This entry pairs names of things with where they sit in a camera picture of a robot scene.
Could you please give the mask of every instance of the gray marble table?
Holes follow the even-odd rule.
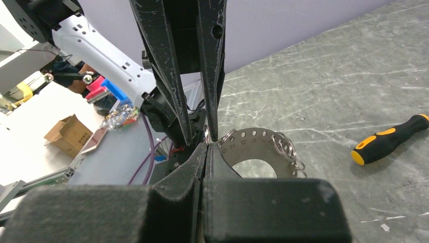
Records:
[[[264,127],[291,138],[309,177],[337,190],[355,242],[429,242],[429,132],[370,165],[350,151],[429,113],[429,0],[403,0],[227,75],[220,134]],[[273,177],[243,162],[246,177]]]

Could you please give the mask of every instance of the clear plastic packaging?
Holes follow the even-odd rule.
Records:
[[[132,104],[124,104],[117,107],[106,116],[102,127],[106,127],[109,130],[121,128],[137,121],[139,115],[139,108]]]

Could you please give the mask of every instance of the white wall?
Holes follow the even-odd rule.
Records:
[[[5,54],[4,51],[15,52],[23,47],[24,45],[0,24],[0,61],[10,56],[10,54]]]
[[[227,0],[226,72],[278,52],[393,0]],[[143,43],[128,0],[79,0],[86,17],[141,63]]]

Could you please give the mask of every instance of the yellow screwdriver handle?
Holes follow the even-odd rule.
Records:
[[[361,166],[380,160],[391,154],[415,133],[428,127],[427,115],[414,115],[406,123],[376,133],[360,142],[352,150],[352,159]]]

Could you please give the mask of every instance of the blue object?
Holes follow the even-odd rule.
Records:
[[[104,79],[104,81],[101,83],[101,86],[106,87],[120,101],[121,104],[131,102],[131,100],[125,95],[125,93],[122,92],[122,90],[120,90],[110,80]]]
[[[164,155],[161,155],[161,156],[156,156],[155,157],[155,161],[158,161],[158,162],[160,162],[160,161],[164,161],[164,160],[166,160],[167,158],[164,156]]]

